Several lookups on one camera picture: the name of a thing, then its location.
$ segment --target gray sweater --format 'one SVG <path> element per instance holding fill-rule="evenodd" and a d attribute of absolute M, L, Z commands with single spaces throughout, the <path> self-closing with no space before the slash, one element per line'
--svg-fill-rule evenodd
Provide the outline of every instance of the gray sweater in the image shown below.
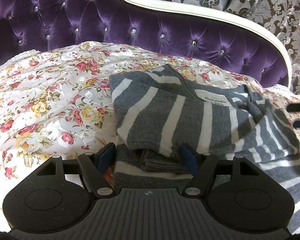
<path fill-rule="evenodd" d="M 111 75 L 109 81 L 117 133 L 123 141 L 115 165 L 117 190 L 181 190 L 191 178 L 178 152 L 185 142 L 198 153 L 223 159 L 244 156 L 278 182 L 282 173 L 285 179 L 300 177 L 300 170 L 286 167 L 299 163 L 300 156 L 299 141 L 284 112 L 246 85 L 235 89 L 200 85 L 169 65 Z M 282 170 L 273 172 L 278 167 Z"/>

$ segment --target floral bedspread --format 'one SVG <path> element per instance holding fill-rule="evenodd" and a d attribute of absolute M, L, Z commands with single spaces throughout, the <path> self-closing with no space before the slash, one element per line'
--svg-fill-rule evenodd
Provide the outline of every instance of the floral bedspread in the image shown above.
<path fill-rule="evenodd" d="M 280 108 L 300 102 L 280 85 L 264 89 L 249 76 L 209 62 L 129 45 L 88 41 L 8 62 L 0 67 L 0 231 L 10 230 L 2 213 L 4 196 L 42 162 L 52 155 L 73 159 L 117 142 L 109 75 L 167 63 L 201 84 L 234 88 L 245 83 Z M 288 117 L 293 122 L 300 113 Z M 300 129 L 296 134 L 300 139 Z M 104 176 L 113 183 L 111 169 Z"/>

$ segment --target silver screw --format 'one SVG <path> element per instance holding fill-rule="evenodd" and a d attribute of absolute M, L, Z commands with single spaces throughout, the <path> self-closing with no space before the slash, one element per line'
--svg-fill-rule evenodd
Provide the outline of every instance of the silver screw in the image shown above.
<path fill-rule="evenodd" d="M 186 189 L 186 193 L 190 196 L 195 196 L 200 194 L 200 190 L 197 187 L 189 187 Z"/>
<path fill-rule="evenodd" d="M 108 196 L 113 192 L 112 189 L 110 189 L 109 187 L 102 187 L 100 189 L 97 190 L 97 193 L 101 196 Z"/>

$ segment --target purple velvet upholstery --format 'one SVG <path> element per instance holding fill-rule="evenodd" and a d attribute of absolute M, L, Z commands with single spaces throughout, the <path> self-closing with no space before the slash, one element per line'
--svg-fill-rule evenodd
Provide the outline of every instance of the purple velvet upholstery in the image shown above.
<path fill-rule="evenodd" d="M 265 87 L 288 82 L 279 51 L 258 35 L 231 24 L 149 11 L 121 0 L 0 0 L 0 51 L 4 51 L 0 64 L 25 50 L 47 51 L 83 41 L 125 43 L 203 59 L 250 75 Z"/>

